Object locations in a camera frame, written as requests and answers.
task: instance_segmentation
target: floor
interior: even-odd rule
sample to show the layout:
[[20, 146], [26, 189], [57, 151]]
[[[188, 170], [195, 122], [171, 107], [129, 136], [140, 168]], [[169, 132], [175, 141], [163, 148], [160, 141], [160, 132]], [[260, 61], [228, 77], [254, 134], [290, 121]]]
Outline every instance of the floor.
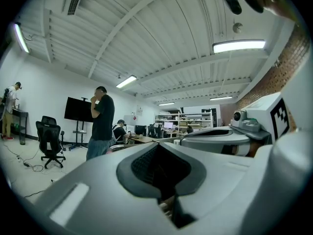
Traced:
[[[11, 183], [12, 190], [23, 197], [45, 190], [52, 185], [53, 182], [51, 180], [56, 181], [62, 178], [86, 161], [86, 148], [75, 148], [69, 151], [68, 147], [69, 145], [65, 146], [67, 150], [64, 152], [66, 160], [62, 163], [63, 168], [60, 168], [55, 161], [51, 161], [47, 165], [47, 169], [43, 168], [42, 171], [33, 171], [32, 167], [26, 167], [22, 161], [19, 162], [15, 154], [19, 155], [23, 160], [34, 157], [26, 162], [31, 165], [44, 166], [47, 159], [41, 161], [41, 156], [44, 156], [44, 154], [39, 150], [38, 141], [26, 139], [26, 144], [20, 145], [19, 137], [15, 137], [12, 141], [0, 140], [1, 167]], [[34, 170], [41, 169], [41, 166], [34, 167]], [[30, 202], [35, 203], [41, 194], [42, 192], [26, 198]]]

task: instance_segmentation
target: brick wall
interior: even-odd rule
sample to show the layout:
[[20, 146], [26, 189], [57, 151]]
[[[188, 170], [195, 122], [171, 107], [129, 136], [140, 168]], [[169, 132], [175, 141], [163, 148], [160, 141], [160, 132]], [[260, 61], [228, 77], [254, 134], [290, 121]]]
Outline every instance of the brick wall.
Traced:
[[230, 124], [230, 120], [234, 116], [234, 111], [238, 109], [236, 104], [221, 104], [221, 119], [225, 126]]
[[[237, 102], [237, 109], [241, 109], [259, 98], [281, 91], [293, 73], [300, 66], [310, 46], [309, 37], [304, 31], [295, 26], [284, 50], [280, 54], [277, 66], [273, 66], [261, 79], [261, 81], [241, 100]], [[292, 129], [296, 125], [289, 112]]]

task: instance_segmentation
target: desk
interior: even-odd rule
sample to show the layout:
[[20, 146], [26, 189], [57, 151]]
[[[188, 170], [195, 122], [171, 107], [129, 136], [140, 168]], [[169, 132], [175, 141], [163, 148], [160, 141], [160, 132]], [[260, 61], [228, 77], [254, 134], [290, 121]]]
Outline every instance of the desk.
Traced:
[[176, 137], [178, 136], [177, 134], [179, 133], [179, 131], [173, 131], [173, 132], [166, 132], [166, 134], [170, 134], [171, 138], [173, 137], [173, 134], [176, 134]]
[[[19, 128], [16, 129], [15, 131], [19, 132], [20, 136], [20, 144], [25, 144], [25, 137], [26, 137], [26, 132], [27, 132], [27, 117], [28, 117], [28, 112], [24, 112], [18, 109], [13, 109], [13, 115], [19, 117]], [[25, 126], [21, 125], [22, 118], [25, 118]]]
[[150, 143], [153, 142], [153, 140], [155, 140], [154, 138], [150, 138], [150, 137], [145, 137], [143, 136], [142, 138], [138, 138], [138, 139], [134, 139], [133, 137], [129, 137], [128, 139], [130, 140], [134, 140], [135, 143]]

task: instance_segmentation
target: shelf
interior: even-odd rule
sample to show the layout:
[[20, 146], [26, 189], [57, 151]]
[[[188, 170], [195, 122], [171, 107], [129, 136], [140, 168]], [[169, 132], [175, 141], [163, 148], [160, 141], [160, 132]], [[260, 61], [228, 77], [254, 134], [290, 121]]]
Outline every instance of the shelf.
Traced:
[[[182, 129], [187, 129], [187, 126], [180, 126]], [[210, 129], [211, 127], [197, 127], [197, 126], [192, 126], [193, 129]]]
[[164, 121], [164, 122], [211, 122], [211, 120], [161, 120], [155, 119], [155, 121]]
[[17, 130], [25, 130], [26, 128], [24, 127], [24, 126], [19, 126], [18, 128], [17, 128]]
[[[166, 116], [172, 116], [172, 118], [174, 118], [175, 116], [178, 116], [178, 119], [166, 119]], [[167, 122], [171, 122], [171, 123], [178, 122], [178, 124], [176, 124], [176, 127], [180, 129], [187, 129], [189, 126], [192, 127], [193, 129], [198, 129], [198, 130], [213, 128], [212, 112], [189, 113], [189, 114], [182, 114], [182, 113], [157, 114], [155, 115], [155, 122], [162, 122], [161, 123], [162, 125]]]
[[203, 113], [188, 113], [188, 114], [184, 114], [184, 113], [175, 113], [175, 114], [156, 114], [156, 116], [192, 116], [192, 115], [211, 115], [210, 112], [203, 112]]

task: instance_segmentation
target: light fixture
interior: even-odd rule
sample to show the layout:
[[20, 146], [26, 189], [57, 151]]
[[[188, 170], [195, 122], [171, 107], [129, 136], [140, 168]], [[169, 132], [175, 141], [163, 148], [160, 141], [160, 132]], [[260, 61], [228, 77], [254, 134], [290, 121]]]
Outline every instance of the light fixture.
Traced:
[[122, 88], [123, 86], [133, 82], [134, 80], [136, 80], [137, 78], [134, 75], [131, 75], [129, 78], [127, 78], [126, 80], [124, 80], [123, 82], [121, 82], [120, 84], [118, 84], [116, 87], [117, 88]]
[[210, 100], [214, 101], [214, 100], [220, 100], [220, 99], [230, 99], [233, 96], [222, 96], [222, 97], [215, 97], [215, 98], [210, 98]]
[[159, 106], [170, 105], [170, 104], [175, 104], [175, 103], [165, 103], [165, 104], [159, 104]]
[[264, 40], [235, 40], [213, 44], [214, 53], [239, 49], [263, 49]]
[[27, 45], [25, 43], [25, 40], [24, 40], [24, 37], [23, 37], [23, 34], [22, 34], [22, 31], [21, 31], [21, 28], [20, 28], [20, 24], [19, 23], [15, 23], [14, 24], [14, 31], [15, 31], [15, 34], [19, 40], [19, 43], [20, 43], [20, 46], [22, 47], [22, 49], [29, 53], [29, 50], [27, 48]]

